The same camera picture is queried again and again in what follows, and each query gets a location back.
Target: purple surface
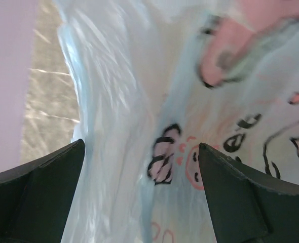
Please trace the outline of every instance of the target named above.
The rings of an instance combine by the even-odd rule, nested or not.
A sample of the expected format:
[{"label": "purple surface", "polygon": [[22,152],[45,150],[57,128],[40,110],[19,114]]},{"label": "purple surface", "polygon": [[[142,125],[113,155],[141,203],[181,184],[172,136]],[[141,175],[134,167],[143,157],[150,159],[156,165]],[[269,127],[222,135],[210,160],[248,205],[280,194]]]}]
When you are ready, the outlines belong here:
[{"label": "purple surface", "polygon": [[37,0],[0,0],[0,172],[19,165]]}]

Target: crumpled plastic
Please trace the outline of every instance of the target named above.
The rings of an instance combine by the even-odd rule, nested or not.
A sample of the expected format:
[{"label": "crumpled plastic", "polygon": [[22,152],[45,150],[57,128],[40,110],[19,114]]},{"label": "crumpled plastic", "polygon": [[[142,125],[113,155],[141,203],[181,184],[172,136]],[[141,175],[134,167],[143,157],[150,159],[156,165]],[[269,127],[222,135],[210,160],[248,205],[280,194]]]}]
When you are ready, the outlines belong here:
[{"label": "crumpled plastic", "polygon": [[299,184],[299,11],[245,42],[244,3],[57,0],[86,142],[62,242],[216,242],[200,142]]}]

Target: white plastic bag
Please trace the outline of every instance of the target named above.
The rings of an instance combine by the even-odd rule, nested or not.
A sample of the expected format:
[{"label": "white plastic bag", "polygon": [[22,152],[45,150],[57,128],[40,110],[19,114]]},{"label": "white plastic bag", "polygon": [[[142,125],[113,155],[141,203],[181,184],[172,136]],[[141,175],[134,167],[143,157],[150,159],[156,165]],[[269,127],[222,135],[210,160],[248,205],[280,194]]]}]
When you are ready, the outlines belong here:
[{"label": "white plastic bag", "polygon": [[241,22],[241,0],[57,1],[86,142],[62,242],[216,242],[200,142],[299,184],[298,22],[260,36],[223,74],[237,82],[208,89],[198,66],[220,35],[202,27],[211,13]]}]

